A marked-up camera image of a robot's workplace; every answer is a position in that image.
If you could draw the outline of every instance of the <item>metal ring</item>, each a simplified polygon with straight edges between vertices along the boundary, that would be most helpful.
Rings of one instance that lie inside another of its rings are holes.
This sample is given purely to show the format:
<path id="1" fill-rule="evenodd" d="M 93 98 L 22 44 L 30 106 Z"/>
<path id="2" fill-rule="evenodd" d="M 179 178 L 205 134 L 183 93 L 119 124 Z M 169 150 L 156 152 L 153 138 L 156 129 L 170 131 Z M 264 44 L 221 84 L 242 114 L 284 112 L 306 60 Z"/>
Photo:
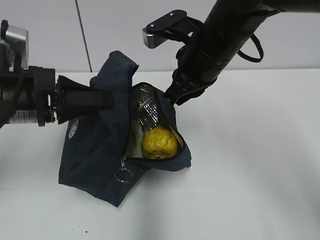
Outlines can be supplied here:
<path id="1" fill-rule="evenodd" d="M 118 173 L 120 172 L 127 172 L 129 174 L 129 180 L 122 180 L 118 177 Z M 130 171 L 129 169 L 127 168 L 119 168 L 115 173 L 114 173 L 114 178 L 122 183 L 122 184 L 129 184 L 131 183 L 131 181 L 134 179 L 134 174 L 132 173 L 132 171 Z"/>

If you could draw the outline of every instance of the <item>logo patch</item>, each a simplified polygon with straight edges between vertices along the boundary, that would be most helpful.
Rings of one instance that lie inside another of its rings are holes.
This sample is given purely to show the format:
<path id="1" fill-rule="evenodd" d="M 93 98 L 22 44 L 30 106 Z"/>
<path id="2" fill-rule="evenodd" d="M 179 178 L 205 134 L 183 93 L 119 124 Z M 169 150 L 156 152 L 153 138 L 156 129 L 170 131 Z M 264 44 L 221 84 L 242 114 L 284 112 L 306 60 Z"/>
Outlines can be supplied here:
<path id="1" fill-rule="evenodd" d="M 77 128 L 79 124 L 79 119 L 77 119 L 71 126 L 70 131 L 69 131 L 69 139 L 72 139 L 72 137 L 75 135 Z"/>

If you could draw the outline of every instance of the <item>black cable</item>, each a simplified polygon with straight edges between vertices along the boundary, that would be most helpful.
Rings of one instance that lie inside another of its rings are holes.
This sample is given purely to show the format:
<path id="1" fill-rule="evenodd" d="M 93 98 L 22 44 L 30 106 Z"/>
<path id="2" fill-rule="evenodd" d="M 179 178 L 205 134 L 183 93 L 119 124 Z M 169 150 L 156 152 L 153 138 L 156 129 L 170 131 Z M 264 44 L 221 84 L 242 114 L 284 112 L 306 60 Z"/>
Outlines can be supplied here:
<path id="1" fill-rule="evenodd" d="M 86 59 L 88 60 L 90 73 L 92 73 L 91 61 L 90 61 L 90 56 L 89 56 L 87 41 L 86 41 L 86 37 L 85 37 L 84 26 L 82 25 L 82 20 L 81 20 L 81 16 L 80 16 L 80 10 L 79 10 L 79 5 L 78 5 L 78 0 L 74 0 L 74 2 L 75 2 L 76 12 L 77 12 L 77 14 L 78 14 L 79 24 L 80 24 L 80 28 L 81 28 L 82 39 L 83 39 L 84 48 L 85 48 L 85 53 L 86 53 Z"/>
<path id="2" fill-rule="evenodd" d="M 25 70 L 21 67 L 19 70 L 19 77 L 18 77 L 18 82 L 16 84 L 16 89 L 14 91 L 14 95 L 12 97 L 11 103 L 12 105 L 16 106 L 17 101 L 21 95 L 23 85 L 24 85 L 24 80 L 25 80 Z"/>
<path id="3" fill-rule="evenodd" d="M 260 63 L 262 61 L 262 59 L 264 59 L 264 56 L 265 56 L 264 50 L 261 46 L 259 39 L 256 37 L 256 35 L 252 34 L 252 36 L 250 38 L 253 41 L 256 49 L 258 50 L 260 58 L 248 56 L 247 54 L 243 53 L 241 50 L 238 51 L 238 55 L 247 61 L 250 61 L 253 63 Z"/>

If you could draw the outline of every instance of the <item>white wall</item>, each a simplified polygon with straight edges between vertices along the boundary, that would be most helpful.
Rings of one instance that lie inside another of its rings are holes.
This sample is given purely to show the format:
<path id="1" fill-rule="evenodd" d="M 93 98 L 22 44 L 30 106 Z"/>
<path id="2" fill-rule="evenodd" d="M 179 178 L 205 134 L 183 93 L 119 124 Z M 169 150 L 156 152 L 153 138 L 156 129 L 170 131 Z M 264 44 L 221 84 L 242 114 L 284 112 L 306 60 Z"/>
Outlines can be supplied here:
<path id="1" fill-rule="evenodd" d="M 141 29 L 174 9 L 204 21 L 214 0 L 78 0 L 94 71 L 109 52 L 121 50 L 140 65 L 140 71 L 171 71 L 181 44 L 166 42 L 156 49 L 144 46 Z M 6 0 L 0 19 L 29 30 L 30 65 L 58 72 L 88 72 L 84 44 L 73 0 Z M 236 56 L 228 69 L 319 68 L 320 14 L 282 13 L 258 29 L 265 50 L 262 63 Z M 245 52 L 258 55 L 252 43 Z"/>

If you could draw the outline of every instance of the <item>metal bracket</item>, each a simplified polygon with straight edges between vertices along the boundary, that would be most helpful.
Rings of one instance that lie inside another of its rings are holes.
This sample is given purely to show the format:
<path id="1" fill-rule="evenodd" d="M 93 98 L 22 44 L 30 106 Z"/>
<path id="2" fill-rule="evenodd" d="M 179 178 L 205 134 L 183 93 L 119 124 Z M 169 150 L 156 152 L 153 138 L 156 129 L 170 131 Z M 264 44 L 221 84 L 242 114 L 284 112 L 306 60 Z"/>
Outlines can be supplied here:
<path id="1" fill-rule="evenodd" d="M 0 28 L 0 44 L 6 47 L 7 64 L 2 64 L 2 70 L 13 67 L 15 57 L 19 55 L 18 68 L 26 69 L 29 60 L 29 35 L 28 31 L 13 25 L 7 20 L 2 20 Z"/>
<path id="2" fill-rule="evenodd" d="M 190 40 L 188 34 L 199 30 L 202 25 L 201 21 L 188 17 L 187 12 L 173 10 L 142 29 L 143 42 L 150 49 L 166 40 L 187 44 Z"/>

